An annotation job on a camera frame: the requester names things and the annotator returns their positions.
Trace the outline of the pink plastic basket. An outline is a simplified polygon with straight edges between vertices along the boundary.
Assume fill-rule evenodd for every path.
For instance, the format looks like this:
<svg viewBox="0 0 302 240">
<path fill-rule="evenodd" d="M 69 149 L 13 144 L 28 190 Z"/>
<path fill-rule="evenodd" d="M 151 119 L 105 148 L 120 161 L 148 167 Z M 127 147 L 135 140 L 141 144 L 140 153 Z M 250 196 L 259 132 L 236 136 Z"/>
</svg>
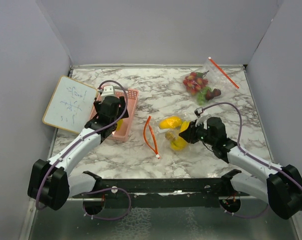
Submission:
<svg viewBox="0 0 302 240">
<path fill-rule="evenodd" d="M 103 127 L 118 120 L 111 127 L 112 139 L 126 142 L 133 122 L 139 91 L 121 89 L 114 85 L 104 85 L 93 102 L 89 124 L 91 127 Z"/>
</svg>

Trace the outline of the yellow green fake starfruit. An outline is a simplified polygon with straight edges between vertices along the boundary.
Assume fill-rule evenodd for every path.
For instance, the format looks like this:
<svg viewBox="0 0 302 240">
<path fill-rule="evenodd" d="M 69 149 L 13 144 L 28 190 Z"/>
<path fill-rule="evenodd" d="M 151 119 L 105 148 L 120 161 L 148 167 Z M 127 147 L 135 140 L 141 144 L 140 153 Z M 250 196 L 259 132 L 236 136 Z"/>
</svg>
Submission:
<svg viewBox="0 0 302 240">
<path fill-rule="evenodd" d="M 182 132 L 189 127 L 189 123 L 189 121 L 186 121 L 178 116 L 170 116 L 162 120 L 158 124 L 158 128 L 161 133 L 172 130 L 180 130 Z"/>
</svg>

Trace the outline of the zip bag with yellow fruit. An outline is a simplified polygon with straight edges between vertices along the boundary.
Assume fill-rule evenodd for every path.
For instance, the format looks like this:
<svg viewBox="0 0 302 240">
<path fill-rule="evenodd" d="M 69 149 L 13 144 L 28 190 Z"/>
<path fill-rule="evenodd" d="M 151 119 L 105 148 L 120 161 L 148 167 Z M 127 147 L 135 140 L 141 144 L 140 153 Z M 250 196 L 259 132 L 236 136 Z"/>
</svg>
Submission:
<svg viewBox="0 0 302 240">
<path fill-rule="evenodd" d="M 148 116 L 144 128 L 143 128 L 143 138 L 145 144 L 154 152 L 157 159 L 161 159 L 164 156 L 164 153 L 171 149 L 170 143 L 177 139 L 181 138 L 179 136 L 180 130 L 171 130 L 167 132 L 160 132 L 158 124 L 162 121 L 155 121 L 151 116 Z"/>
</svg>

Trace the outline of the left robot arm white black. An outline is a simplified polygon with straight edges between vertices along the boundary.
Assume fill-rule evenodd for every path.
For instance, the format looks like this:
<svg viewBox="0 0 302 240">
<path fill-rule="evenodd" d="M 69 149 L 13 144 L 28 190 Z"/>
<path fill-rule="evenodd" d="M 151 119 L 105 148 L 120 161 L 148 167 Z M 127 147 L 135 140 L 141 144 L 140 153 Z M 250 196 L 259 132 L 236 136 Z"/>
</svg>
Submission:
<svg viewBox="0 0 302 240">
<path fill-rule="evenodd" d="M 38 210 L 45 207 L 58 210 L 69 197 L 82 193 L 92 198 L 100 194 L 99 176 L 89 171 L 71 176 L 71 172 L 91 150 L 114 133 L 120 119 L 128 117 L 127 100 L 126 96 L 107 96 L 94 102 L 97 114 L 80 134 L 60 153 L 34 163 L 27 194 L 35 199 Z"/>
</svg>

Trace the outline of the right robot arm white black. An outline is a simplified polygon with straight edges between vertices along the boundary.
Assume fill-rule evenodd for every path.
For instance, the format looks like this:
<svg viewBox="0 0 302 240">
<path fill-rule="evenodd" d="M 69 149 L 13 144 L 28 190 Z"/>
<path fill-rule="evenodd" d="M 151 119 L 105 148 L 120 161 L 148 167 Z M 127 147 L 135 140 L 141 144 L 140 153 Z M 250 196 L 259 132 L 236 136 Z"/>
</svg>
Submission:
<svg viewBox="0 0 302 240">
<path fill-rule="evenodd" d="M 297 168 L 283 167 L 246 151 L 227 137 L 220 118 L 209 118 L 206 126 L 197 120 L 186 123 L 179 136 L 189 144 L 200 141 L 210 145 L 218 159 L 239 167 L 222 176 L 220 189 L 225 195 L 246 193 L 264 201 L 284 220 L 302 211 L 302 177 Z"/>
</svg>

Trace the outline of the yellow fake banana bunch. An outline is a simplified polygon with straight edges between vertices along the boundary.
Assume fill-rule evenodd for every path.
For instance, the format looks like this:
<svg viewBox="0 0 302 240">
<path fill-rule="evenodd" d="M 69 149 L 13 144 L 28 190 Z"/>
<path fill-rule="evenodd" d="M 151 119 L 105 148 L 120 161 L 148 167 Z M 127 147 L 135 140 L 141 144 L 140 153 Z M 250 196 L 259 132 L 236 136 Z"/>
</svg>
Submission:
<svg viewBox="0 0 302 240">
<path fill-rule="evenodd" d="M 170 143 L 170 147 L 174 151 L 181 151 L 187 147 L 188 143 L 183 138 L 178 138 Z"/>
</svg>

